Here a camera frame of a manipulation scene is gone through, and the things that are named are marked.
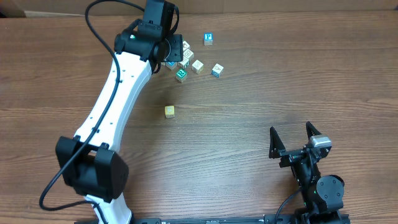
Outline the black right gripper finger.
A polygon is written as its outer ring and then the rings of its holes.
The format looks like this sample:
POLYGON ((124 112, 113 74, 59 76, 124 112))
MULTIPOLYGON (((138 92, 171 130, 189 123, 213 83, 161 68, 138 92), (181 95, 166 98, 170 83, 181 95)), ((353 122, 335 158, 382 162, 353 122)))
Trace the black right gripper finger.
POLYGON ((319 132, 310 121, 306 122, 305 127, 306 127, 306 131, 307 131, 307 136, 309 139, 312 136, 321 135, 321 132, 319 132))
POLYGON ((285 146, 273 126, 270 128, 270 140, 269 158, 280 158, 281 154, 285 152, 285 146))

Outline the green R wooden block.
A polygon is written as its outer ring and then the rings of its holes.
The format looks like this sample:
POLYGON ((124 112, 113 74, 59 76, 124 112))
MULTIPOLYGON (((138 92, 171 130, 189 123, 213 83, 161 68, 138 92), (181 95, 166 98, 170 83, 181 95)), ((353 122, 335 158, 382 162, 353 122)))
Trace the green R wooden block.
POLYGON ((179 69, 179 70, 176 72, 176 75, 175 75, 176 79, 177 79, 179 82, 181 82, 181 83, 185 81, 185 79, 187 78, 187 76, 188 76, 188 73, 187 73, 184 69, 179 69))

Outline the white block blue side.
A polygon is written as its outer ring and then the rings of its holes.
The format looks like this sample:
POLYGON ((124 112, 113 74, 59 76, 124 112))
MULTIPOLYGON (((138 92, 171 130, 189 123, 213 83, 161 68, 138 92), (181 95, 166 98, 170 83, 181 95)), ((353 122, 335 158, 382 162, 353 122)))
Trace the white block blue side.
POLYGON ((221 74, 224 71, 224 67, 218 63, 215 64, 215 66, 211 70, 211 74, 214 75, 215 77, 219 78, 221 74))

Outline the yellow G wooden block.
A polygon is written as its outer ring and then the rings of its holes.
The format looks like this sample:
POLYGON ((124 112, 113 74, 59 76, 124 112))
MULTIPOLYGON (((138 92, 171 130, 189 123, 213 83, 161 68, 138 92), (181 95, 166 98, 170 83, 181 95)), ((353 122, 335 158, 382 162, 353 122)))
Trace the yellow G wooden block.
POLYGON ((174 106, 166 106, 165 107, 165 117, 166 118, 174 118, 175 117, 175 107, 174 106))

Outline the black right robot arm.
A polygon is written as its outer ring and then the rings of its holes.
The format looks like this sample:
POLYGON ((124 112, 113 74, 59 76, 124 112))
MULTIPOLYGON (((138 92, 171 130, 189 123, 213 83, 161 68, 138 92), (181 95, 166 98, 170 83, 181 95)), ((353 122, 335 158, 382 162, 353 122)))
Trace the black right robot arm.
POLYGON ((274 223, 281 223, 280 213, 296 195, 301 194, 304 207, 289 216, 290 223, 349 223, 342 216, 344 180, 337 175, 321 176, 317 162, 326 158, 332 148, 331 139, 306 122, 308 143, 301 149, 287 151, 275 128, 270 128, 269 158, 280 159, 281 168, 289 167, 298 183, 298 190, 282 202, 274 223))

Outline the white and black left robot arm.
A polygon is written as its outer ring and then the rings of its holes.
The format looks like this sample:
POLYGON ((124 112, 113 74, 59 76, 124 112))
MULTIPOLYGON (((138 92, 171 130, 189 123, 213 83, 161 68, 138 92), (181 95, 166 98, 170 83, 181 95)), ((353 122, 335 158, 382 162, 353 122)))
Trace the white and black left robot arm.
POLYGON ((128 165, 118 154, 138 95, 163 62, 183 59, 183 37, 176 28, 140 19, 118 34, 108 79, 74 137, 60 137, 55 152, 59 175, 82 195, 96 214, 93 223, 133 223, 123 191, 128 165))

